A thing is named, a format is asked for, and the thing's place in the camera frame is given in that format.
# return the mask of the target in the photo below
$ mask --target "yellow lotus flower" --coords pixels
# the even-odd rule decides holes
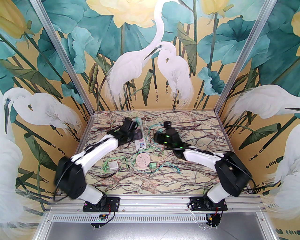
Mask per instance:
[[[143,28],[154,25],[157,0],[87,0],[89,7],[100,15],[113,15],[115,25],[136,24]]]
[[[26,25],[20,10],[12,0],[0,0],[0,28],[13,38],[21,38],[24,32],[33,34]]]
[[[300,37],[300,12],[294,14],[291,25],[293,27],[294,34]],[[300,46],[298,47],[296,56],[300,57]]]
[[[201,0],[202,11],[206,15],[218,13],[225,17],[224,12],[233,7],[233,4],[228,5],[229,0]]]

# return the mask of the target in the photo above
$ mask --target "pink round socket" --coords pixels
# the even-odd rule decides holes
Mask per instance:
[[[147,168],[147,166],[149,165],[150,163],[150,156],[148,153],[140,153],[136,159],[135,159],[135,162],[136,164],[140,167],[140,168]]]

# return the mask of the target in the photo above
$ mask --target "black mounting bracket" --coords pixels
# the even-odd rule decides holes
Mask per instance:
[[[88,201],[84,202],[82,211],[83,212],[108,212],[108,205],[110,206],[111,212],[119,211],[120,198],[119,197],[107,197],[103,209],[99,210],[97,205],[91,204]]]
[[[227,211],[227,204],[225,199],[214,205],[214,209],[208,209],[207,204],[205,204],[204,195],[190,197],[189,209],[195,212],[201,211],[215,211],[218,208],[218,211]]]

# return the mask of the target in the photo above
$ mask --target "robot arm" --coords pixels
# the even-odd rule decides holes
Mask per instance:
[[[100,141],[88,145],[81,153],[70,159],[63,157],[59,160],[54,179],[56,188],[60,188],[72,199],[82,199],[98,207],[103,207],[106,195],[85,181],[88,170],[107,153],[117,147],[137,140],[137,123],[126,118],[122,126],[107,132]]]
[[[178,132],[171,128],[171,122],[164,122],[165,133],[156,133],[154,141],[166,145],[178,158],[196,162],[217,172],[220,183],[209,189],[203,196],[205,207],[215,209],[217,203],[230,195],[237,197],[252,178],[251,173],[235,153],[212,153],[197,149],[182,142]]]

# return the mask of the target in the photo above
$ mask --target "mounting plate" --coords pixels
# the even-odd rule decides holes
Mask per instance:
[[[119,210],[120,198],[119,197],[107,197],[105,205],[108,205],[108,204],[110,205],[112,212],[113,211],[117,212]],[[82,211],[83,212],[108,212],[109,209],[107,206],[105,206],[104,210],[99,211],[99,209],[94,204],[91,204],[90,202],[85,201]]]
[[[203,201],[203,196],[190,197],[190,203],[191,204],[189,205],[189,208],[192,211],[195,211],[195,212],[207,211],[207,209],[205,208],[204,201]],[[228,210],[225,199],[223,199],[219,203],[217,203],[216,207],[218,207],[218,211],[227,211]]]

